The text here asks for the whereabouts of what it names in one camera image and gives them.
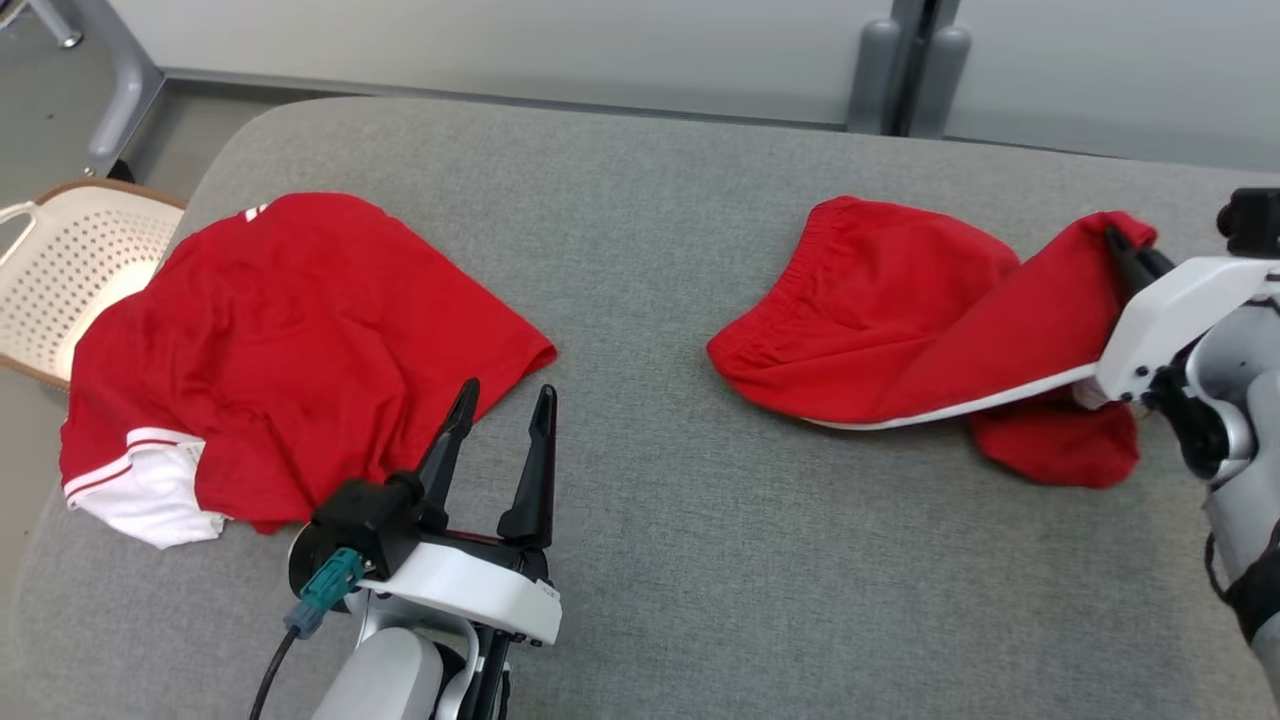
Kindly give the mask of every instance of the chair backrest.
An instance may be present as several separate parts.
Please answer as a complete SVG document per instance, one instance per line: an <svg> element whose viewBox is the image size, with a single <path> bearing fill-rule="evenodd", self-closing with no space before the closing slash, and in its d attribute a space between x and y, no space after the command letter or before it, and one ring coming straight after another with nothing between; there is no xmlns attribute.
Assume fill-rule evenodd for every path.
<svg viewBox="0 0 1280 720"><path fill-rule="evenodd" d="M59 186L0 210L27 227L0 256L0 365L65 389L76 342L151 279L186 204L109 179Z"/></svg>

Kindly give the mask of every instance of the clothing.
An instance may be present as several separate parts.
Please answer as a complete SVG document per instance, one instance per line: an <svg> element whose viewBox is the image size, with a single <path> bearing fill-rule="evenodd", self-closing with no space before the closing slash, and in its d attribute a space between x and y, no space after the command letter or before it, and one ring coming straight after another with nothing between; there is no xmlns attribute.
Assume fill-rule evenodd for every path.
<svg viewBox="0 0 1280 720"><path fill-rule="evenodd" d="M813 209L777 284L707 351L748 400L840 428L1001 406L972 423L991 457L1036 480L1106 487L1137 462L1132 414L1061 393L1093 374L1123 307L1108 225L1137 246L1156 240L1098 213L1020 264L954 218L837 197Z"/></svg>
<svg viewBox="0 0 1280 720"><path fill-rule="evenodd" d="M413 468L468 377L477 416L550 342L404 224L288 195L200 231L76 348L72 507L157 547L270 532Z"/></svg>

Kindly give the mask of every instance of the teal connector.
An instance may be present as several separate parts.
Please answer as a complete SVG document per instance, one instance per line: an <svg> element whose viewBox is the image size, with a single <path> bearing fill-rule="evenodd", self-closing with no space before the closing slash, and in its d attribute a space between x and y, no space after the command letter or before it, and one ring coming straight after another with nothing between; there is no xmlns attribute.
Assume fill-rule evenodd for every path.
<svg viewBox="0 0 1280 720"><path fill-rule="evenodd" d="M356 583L364 577L365 561L360 553L349 547L339 548L307 580L302 588L301 600L284 616L284 629L297 628L298 638L310 638L324 621L329 609L356 589Z"/></svg>

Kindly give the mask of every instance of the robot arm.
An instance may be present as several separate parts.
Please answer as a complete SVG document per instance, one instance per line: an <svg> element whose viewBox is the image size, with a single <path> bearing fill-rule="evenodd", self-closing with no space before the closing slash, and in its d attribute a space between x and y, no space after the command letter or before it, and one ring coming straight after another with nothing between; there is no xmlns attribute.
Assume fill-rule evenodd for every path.
<svg viewBox="0 0 1280 720"><path fill-rule="evenodd" d="M444 510L480 383L467 380L416 471L381 486L347 482L289 550L289 584L305 585L339 550L365 574L335 606L360 619L356 648L316 720L490 720L506 715L507 650L554 644L559 593L544 551L552 543L557 395L543 386L530 447L498 537L448 529Z"/></svg>
<svg viewBox="0 0 1280 720"><path fill-rule="evenodd" d="M1169 419L1207 486L1211 584L1280 702L1280 190L1236 191L1219 229L1236 256L1196 258L1146 281L1134 268L1149 259L1120 249L1137 292L1083 395L1139 398Z"/></svg>

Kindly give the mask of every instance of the gray fabric surface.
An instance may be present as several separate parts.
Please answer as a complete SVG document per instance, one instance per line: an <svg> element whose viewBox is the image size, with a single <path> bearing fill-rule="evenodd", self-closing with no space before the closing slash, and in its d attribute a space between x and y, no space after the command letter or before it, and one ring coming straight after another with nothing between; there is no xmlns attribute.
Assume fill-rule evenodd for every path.
<svg viewBox="0 0 1280 720"><path fill-rule="evenodd" d="M561 359L467 441L449 498L492 532L540 382L561 391L553 648L512 656L512 717L1275 717L1201 569L1201 489L1158 418L1106 491L1036 487L956 421L847 434L735 396L703 346L852 193L952 214L1029 255L1125 209L1219 254L1215 172L933 141L426 100L321 100L247 126L182 233L280 193L404 219ZM155 551L54 502L17 600L26 683L63 717L237 717L291 605L289 533ZM306 717L351 647L284 662Z"/></svg>

